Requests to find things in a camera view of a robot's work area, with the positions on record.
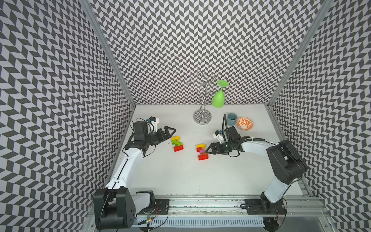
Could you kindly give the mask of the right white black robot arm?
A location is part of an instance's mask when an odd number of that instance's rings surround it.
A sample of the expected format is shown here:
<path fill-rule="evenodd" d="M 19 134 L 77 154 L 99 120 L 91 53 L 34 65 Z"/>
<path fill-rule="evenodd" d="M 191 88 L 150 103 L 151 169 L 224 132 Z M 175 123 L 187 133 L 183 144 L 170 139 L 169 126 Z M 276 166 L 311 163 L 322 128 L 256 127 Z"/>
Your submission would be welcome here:
<path fill-rule="evenodd" d="M 273 143 L 264 138 L 242 137 L 234 126 L 216 131 L 213 136 L 218 141 L 207 147 L 207 154 L 229 156 L 233 151 L 238 155 L 251 152 L 269 159 L 274 178 L 262 193 L 261 204 L 272 205 L 281 201 L 291 185 L 307 172 L 308 166 L 288 140 Z"/>

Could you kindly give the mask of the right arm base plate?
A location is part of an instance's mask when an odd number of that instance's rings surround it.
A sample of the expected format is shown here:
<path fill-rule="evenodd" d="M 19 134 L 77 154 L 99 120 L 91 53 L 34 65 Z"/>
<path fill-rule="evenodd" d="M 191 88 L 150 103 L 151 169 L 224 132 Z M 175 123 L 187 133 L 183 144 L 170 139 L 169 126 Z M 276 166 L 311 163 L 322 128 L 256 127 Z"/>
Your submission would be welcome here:
<path fill-rule="evenodd" d="M 267 199 L 245 199 L 249 215 L 285 215 L 287 213 L 283 200 L 271 203 Z"/>

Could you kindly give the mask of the yellow long lego brick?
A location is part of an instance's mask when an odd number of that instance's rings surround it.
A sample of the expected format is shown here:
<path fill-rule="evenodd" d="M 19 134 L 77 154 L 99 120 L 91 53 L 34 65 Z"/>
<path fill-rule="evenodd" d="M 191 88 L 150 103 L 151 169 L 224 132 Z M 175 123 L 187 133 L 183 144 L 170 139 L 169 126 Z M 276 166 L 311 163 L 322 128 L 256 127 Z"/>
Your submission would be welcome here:
<path fill-rule="evenodd" d="M 179 141 L 180 140 L 180 136 L 174 136 L 174 137 L 171 138 L 171 140 Z"/>

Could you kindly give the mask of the aluminium front rail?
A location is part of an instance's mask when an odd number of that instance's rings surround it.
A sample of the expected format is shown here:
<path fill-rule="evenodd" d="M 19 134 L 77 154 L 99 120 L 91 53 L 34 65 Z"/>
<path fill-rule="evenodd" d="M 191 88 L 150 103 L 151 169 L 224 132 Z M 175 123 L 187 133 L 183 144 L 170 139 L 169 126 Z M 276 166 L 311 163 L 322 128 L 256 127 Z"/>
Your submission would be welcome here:
<path fill-rule="evenodd" d="M 169 199 L 170 217 L 248 217 L 246 209 L 240 205 L 245 199 L 258 198 L 257 195 L 157 195 L 157 199 Z M 287 217 L 329 217 L 322 200 L 318 197 L 286 196 Z"/>

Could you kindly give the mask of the green plastic wine glass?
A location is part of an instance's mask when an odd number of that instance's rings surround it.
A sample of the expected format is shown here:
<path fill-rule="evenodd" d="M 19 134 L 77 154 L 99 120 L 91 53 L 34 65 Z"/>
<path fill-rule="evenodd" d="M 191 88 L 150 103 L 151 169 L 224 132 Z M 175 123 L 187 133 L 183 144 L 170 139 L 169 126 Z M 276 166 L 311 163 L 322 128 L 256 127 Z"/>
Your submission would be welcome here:
<path fill-rule="evenodd" d="M 213 97 L 212 106 L 216 108 L 222 108 L 225 102 L 225 94 L 223 92 L 223 88 L 228 87 L 229 83 L 225 80 L 219 80 L 217 81 L 217 85 L 220 87 L 220 89 Z"/>

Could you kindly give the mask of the green lego brick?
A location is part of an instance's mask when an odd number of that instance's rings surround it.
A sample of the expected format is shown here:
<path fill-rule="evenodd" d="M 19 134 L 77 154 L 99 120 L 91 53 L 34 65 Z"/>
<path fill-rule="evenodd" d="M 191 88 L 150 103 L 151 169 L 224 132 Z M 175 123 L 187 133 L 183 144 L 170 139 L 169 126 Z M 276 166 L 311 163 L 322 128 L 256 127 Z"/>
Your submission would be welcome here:
<path fill-rule="evenodd" d="M 179 147 L 179 146 L 182 146 L 182 145 L 183 145 L 183 143 L 180 142 L 179 140 L 172 140 L 171 142 L 172 142 L 172 144 L 173 144 L 175 147 Z"/>

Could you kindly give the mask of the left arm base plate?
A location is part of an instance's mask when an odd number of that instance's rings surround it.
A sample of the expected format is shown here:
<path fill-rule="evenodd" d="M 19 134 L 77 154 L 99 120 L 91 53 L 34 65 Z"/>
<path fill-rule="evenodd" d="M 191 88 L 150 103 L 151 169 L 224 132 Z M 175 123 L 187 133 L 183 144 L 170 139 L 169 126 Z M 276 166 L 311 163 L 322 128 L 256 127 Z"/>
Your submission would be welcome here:
<path fill-rule="evenodd" d="M 142 205 L 135 204 L 136 215 L 148 215 L 148 214 L 158 214 L 158 215 L 167 215 L 169 210 L 170 199 L 160 198 L 150 200 L 150 203 L 147 207 L 142 207 Z"/>

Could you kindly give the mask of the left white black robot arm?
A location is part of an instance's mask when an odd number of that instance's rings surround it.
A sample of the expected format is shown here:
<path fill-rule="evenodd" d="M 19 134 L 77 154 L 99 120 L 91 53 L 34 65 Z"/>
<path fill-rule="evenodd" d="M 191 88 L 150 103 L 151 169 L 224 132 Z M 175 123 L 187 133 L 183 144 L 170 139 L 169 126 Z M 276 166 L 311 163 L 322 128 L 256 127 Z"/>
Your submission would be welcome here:
<path fill-rule="evenodd" d="M 122 149 L 124 158 L 119 168 L 106 186 L 97 190 L 93 196 L 97 230 L 129 229 L 141 212 L 147 214 L 144 223 L 149 224 L 160 212 L 153 191 L 138 191 L 134 195 L 129 192 L 133 172 L 146 156 L 149 147 L 170 139 L 176 132 L 175 128 L 168 126 L 159 129 L 157 124 L 155 117 L 133 124 L 133 132 Z"/>

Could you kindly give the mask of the chrome mug tree stand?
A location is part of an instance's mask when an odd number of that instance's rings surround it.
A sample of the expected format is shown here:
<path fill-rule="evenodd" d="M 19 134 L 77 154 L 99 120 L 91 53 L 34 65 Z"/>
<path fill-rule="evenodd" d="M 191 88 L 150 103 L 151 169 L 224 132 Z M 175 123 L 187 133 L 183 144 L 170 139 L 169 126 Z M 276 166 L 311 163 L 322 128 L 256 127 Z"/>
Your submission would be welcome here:
<path fill-rule="evenodd" d="M 216 74 L 207 74 L 196 71 L 187 79 L 187 87 L 191 96 L 197 97 L 196 103 L 200 103 L 199 109 L 193 113 L 193 119 L 197 124 L 206 125 L 212 119 L 211 112 L 206 109 L 210 91 L 213 90 L 217 82 Z"/>

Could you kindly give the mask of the grey blue cup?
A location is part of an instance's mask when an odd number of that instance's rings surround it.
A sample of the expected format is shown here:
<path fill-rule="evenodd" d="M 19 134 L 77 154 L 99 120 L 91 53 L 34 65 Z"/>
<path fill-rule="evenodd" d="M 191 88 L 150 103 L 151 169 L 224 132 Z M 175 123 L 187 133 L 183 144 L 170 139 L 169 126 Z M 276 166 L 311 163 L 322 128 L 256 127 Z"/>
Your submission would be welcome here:
<path fill-rule="evenodd" d="M 235 113 L 229 113 L 227 115 L 227 125 L 234 126 L 236 124 L 238 117 Z"/>

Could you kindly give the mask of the orange patterned small bowl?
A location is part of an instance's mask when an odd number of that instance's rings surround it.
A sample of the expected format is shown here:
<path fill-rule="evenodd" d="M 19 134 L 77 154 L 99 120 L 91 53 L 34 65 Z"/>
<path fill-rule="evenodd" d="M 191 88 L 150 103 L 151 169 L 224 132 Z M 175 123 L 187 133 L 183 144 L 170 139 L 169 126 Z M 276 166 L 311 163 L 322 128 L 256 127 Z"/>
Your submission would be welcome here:
<path fill-rule="evenodd" d="M 252 129 L 254 126 L 253 121 L 246 117 L 238 118 L 236 123 L 237 123 L 237 126 L 243 131 L 248 131 Z"/>

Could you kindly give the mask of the red long lego brick front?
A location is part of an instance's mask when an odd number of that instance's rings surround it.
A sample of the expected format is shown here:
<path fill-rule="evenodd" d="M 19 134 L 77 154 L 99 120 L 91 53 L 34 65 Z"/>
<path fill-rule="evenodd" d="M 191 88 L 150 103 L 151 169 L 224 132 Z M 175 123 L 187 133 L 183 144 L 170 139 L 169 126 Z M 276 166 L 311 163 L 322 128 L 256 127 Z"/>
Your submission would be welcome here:
<path fill-rule="evenodd" d="M 201 161 L 201 160 L 207 160 L 207 159 L 209 159 L 209 156 L 208 156 L 208 154 L 199 155 L 198 156 L 198 159 L 199 159 L 199 161 Z"/>

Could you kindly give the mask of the yellow curved lego brick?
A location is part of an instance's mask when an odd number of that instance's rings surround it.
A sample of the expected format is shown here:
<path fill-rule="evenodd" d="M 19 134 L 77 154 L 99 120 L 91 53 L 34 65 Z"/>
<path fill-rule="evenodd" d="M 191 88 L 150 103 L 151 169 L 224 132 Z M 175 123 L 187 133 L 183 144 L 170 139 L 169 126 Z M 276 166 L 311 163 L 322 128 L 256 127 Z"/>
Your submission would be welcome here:
<path fill-rule="evenodd" d="M 205 149 L 205 148 L 206 148 L 206 145 L 205 145 L 205 144 L 198 144 L 198 145 L 196 146 L 196 148 Z"/>

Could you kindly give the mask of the red long lego brick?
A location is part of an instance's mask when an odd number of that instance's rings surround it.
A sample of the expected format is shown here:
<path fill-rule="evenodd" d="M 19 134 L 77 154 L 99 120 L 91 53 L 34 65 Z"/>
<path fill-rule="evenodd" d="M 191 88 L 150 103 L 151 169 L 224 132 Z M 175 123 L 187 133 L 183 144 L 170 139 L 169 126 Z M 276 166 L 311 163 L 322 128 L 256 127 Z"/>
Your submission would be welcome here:
<path fill-rule="evenodd" d="M 174 152 L 178 152 L 178 151 L 181 151 L 183 149 L 184 149 L 184 146 L 183 145 L 175 146 L 174 147 Z"/>
<path fill-rule="evenodd" d="M 199 159 L 199 161 L 201 161 L 201 160 L 207 160 L 207 159 L 209 159 L 209 156 L 208 156 L 208 154 L 199 155 L 198 156 L 198 159 Z"/>

